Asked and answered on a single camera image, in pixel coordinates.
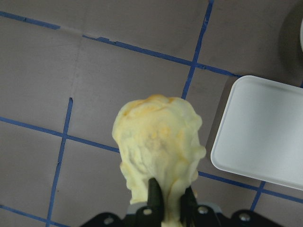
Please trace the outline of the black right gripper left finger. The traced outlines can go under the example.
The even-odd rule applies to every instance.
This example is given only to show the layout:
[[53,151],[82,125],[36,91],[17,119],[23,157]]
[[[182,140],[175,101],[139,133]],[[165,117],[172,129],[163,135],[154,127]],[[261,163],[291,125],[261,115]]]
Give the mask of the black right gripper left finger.
[[147,201],[129,205],[123,219],[125,227],[161,227],[164,219],[164,201],[155,178],[148,181]]

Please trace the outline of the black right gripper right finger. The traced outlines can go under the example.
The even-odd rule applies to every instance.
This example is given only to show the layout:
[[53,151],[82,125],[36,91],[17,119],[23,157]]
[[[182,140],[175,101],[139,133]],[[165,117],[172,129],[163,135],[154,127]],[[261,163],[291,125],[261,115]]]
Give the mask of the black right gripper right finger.
[[185,227],[222,227],[218,216],[221,213],[221,209],[211,202],[197,202],[191,187],[181,196],[180,222]]

